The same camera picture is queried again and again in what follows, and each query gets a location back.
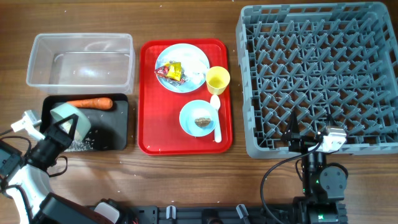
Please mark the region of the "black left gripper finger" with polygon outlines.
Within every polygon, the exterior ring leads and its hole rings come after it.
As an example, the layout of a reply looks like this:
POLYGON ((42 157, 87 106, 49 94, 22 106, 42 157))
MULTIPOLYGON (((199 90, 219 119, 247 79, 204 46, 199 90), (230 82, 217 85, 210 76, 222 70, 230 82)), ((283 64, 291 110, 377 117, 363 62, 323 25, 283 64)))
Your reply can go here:
POLYGON ((66 135, 68 135, 61 127, 61 125, 66 122, 67 120, 69 120, 72 116, 77 116, 76 114, 72 114, 66 118, 61 119, 60 121, 57 121, 56 123, 54 123, 53 125, 51 125, 50 127, 47 128, 45 134, 47 136, 51 135, 51 134, 55 134, 56 132, 61 132, 61 133, 65 133, 66 135))
POLYGON ((77 123, 78 123, 78 117, 72 116, 69 120, 67 120, 63 124, 63 128, 65 132, 68 134, 68 137, 71 139, 71 142, 75 140, 77 123))

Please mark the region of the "green bowl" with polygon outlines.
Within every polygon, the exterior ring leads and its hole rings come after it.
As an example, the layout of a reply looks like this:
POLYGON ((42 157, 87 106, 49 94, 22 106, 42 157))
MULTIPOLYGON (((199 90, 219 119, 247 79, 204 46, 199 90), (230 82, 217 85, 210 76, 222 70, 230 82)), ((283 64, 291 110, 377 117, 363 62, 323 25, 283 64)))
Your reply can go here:
POLYGON ((70 115, 76 114, 78 122, 75 130, 75 140, 82 141, 91 129, 91 123, 86 115, 84 115, 78 108, 69 103, 62 103, 50 111, 52 118, 55 121, 60 121, 70 115))

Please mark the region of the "white rice pile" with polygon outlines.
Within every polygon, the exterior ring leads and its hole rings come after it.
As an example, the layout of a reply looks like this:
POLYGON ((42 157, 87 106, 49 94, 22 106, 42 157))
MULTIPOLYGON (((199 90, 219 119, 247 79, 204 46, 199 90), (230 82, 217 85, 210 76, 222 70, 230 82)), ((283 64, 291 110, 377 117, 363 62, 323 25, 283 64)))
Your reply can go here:
MULTIPOLYGON (((61 127, 66 133, 69 133, 72 127, 72 123, 68 121, 66 123, 63 123, 61 127)), ((94 151, 94 149, 91 143, 87 143, 84 140, 81 140, 81 135, 76 129, 74 139, 71 145, 65 150, 65 152, 83 152, 83 151, 94 151)))

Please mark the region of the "orange carrot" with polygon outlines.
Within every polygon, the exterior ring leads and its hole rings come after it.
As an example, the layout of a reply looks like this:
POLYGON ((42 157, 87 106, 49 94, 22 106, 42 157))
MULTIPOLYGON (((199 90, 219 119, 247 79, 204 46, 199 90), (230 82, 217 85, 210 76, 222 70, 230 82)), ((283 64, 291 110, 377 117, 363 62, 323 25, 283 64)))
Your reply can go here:
POLYGON ((113 101, 110 98, 73 100, 73 101, 68 101, 67 103, 76 108, 89 108, 96 110, 110 110, 113 107, 113 101))

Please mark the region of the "brown food scrap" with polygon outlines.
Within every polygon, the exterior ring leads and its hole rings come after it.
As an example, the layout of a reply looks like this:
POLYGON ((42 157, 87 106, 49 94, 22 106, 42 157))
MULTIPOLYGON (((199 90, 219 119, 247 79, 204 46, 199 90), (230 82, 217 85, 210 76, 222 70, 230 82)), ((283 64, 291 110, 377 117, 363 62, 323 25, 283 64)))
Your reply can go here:
POLYGON ((211 122, 212 122, 212 120, 210 118, 201 117, 201 118, 195 119, 195 124, 200 128, 209 126, 211 122))

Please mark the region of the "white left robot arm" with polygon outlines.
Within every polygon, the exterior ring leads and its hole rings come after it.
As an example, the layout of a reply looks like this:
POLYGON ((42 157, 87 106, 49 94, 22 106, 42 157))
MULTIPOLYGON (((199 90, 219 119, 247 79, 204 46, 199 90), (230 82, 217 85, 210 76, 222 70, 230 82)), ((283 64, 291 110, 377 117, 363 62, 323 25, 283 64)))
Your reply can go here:
POLYGON ((5 143, 1 134, 1 193, 13 199, 21 223, 123 223, 125 213, 110 200, 89 208, 55 194, 50 186, 52 175, 47 172, 61 153, 74 140, 79 117, 77 114, 57 121, 45 133, 35 129, 39 120, 25 114, 13 123, 11 131, 25 129, 38 140, 29 145, 25 154, 5 143))

